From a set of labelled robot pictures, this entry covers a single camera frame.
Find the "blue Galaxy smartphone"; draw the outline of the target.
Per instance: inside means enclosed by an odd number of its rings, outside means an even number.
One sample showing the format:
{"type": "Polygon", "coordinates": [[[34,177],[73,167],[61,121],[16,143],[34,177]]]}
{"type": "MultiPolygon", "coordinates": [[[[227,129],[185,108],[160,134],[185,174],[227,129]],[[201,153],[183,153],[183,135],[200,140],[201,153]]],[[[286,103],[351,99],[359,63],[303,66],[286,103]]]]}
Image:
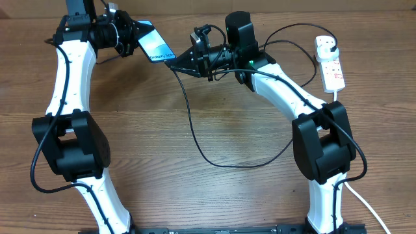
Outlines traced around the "blue Galaxy smartphone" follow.
{"type": "MultiPolygon", "coordinates": [[[[151,23],[151,21],[148,20],[142,20],[139,22],[147,24],[151,23]]],[[[138,44],[149,61],[152,63],[164,62],[166,60],[173,60],[176,58],[176,55],[159,34],[156,28],[149,34],[143,36],[138,41],[138,44]]]]}

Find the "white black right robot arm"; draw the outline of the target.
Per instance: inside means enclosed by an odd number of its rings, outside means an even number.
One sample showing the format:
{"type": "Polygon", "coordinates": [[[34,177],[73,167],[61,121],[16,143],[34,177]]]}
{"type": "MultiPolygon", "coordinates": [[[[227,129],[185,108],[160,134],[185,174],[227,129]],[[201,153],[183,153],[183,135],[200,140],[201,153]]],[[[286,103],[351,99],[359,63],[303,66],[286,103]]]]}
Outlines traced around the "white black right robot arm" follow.
{"type": "Polygon", "coordinates": [[[360,152],[345,107],[312,96],[285,75],[255,39],[248,12],[230,13],[225,24],[223,44],[210,44],[210,25],[197,27],[191,47],[167,65],[176,75],[208,80],[234,73],[239,83],[269,100],[291,122],[294,159],[309,182],[309,211],[303,224],[280,224],[275,232],[364,233],[364,225],[347,224],[341,216],[342,186],[360,152]]]}

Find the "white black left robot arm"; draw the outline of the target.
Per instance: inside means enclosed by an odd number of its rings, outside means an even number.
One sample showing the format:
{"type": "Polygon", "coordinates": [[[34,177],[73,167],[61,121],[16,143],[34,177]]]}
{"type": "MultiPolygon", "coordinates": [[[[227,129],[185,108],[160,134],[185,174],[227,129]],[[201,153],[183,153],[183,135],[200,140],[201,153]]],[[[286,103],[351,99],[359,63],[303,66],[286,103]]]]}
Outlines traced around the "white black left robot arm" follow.
{"type": "Polygon", "coordinates": [[[93,1],[67,1],[66,7],[55,34],[45,40],[57,51],[58,67],[45,115],[32,121],[38,147],[29,177],[45,194],[77,189],[98,233],[136,233],[109,174],[109,141],[90,113],[90,84],[100,49],[115,48],[119,56],[130,56],[155,27],[133,20],[111,3],[100,16],[93,1]]]}

